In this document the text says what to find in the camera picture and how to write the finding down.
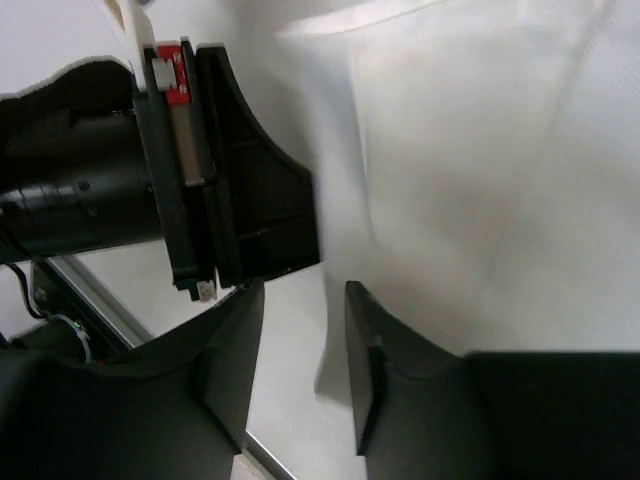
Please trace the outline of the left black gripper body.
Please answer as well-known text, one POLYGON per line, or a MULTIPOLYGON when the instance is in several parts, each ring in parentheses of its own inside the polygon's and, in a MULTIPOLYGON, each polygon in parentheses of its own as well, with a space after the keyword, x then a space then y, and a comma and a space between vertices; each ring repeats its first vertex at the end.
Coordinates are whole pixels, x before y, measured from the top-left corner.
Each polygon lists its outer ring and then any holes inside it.
POLYGON ((217 297, 217 172, 190 40, 146 44, 133 106, 173 285, 193 301, 217 297))

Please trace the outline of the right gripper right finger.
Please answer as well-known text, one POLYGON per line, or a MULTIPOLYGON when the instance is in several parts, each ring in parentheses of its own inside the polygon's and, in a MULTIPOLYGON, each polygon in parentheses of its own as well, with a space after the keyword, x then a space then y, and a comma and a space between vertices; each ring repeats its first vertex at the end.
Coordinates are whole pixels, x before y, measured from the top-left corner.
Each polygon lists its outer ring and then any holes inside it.
POLYGON ((456 356, 345 287, 356 452, 371 479, 635 479, 639 357, 456 356))

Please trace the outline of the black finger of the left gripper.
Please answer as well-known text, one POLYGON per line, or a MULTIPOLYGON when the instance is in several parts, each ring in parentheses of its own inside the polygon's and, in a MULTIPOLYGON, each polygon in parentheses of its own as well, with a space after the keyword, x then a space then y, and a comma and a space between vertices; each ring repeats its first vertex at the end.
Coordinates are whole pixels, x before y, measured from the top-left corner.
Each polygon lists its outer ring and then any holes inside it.
POLYGON ((259 124, 223 46, 198 48, 195 66, 216 170, 213 230, 221 285, 272 280, 318 264, 311 172, 259 124))

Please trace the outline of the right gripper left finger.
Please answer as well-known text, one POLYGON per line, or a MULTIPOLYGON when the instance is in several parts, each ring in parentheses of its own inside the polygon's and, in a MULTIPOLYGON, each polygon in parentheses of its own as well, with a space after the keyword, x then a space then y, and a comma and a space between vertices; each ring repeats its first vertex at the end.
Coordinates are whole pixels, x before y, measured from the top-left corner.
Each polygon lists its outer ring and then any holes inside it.
POLYGON ((134 349, 88 359, 69 326, 1 350, 5 479, 227 479, 245 444, 259 279, 134 349))

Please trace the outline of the white pleated skirt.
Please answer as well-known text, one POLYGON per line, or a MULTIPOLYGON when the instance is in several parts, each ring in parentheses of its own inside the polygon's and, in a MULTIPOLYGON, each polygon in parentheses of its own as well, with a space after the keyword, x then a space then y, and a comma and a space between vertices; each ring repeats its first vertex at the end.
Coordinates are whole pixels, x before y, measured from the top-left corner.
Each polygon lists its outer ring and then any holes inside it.
POLYGON ((639 347, 635 1, 236 1, 261 117, 315 171, 344 285, 456 353, 639 347))

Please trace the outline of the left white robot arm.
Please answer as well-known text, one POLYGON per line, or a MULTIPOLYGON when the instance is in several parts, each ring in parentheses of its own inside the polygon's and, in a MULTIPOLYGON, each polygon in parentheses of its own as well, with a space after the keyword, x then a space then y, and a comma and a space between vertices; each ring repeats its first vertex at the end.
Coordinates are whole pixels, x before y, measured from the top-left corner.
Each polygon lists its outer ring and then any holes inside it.
POLYGON ((160 42, 136 1, 91 57, 1 103, 1 260, 165 244, 196 301, 320 259, 311 172, 259 124, 222 44, 160 42))

